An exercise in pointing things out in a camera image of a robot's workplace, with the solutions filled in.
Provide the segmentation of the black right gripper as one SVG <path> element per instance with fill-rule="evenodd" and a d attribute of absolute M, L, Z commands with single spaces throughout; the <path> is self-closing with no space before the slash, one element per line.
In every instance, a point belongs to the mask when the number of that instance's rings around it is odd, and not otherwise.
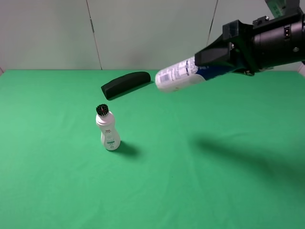
<path fill-rule="evenodd" d="M 256 60 L 253 51 L 253 25 L 239 20 L 223 26 L 222 35 L 194 55 L 196 66 L 230 66 L 253 76 Z"/>

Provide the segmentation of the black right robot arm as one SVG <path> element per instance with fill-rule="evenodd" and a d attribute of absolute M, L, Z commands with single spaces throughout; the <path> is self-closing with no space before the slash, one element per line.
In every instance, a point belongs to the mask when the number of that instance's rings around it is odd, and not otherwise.
<path fill-rule="evenodd" d="M 268 0 L 274 18 L 223 25 L 222 34 L 194 55 L 211 77 L 234 72 L 253 76 L 279 65 L 305 61 L 305 14 L 298 0 Z"/>

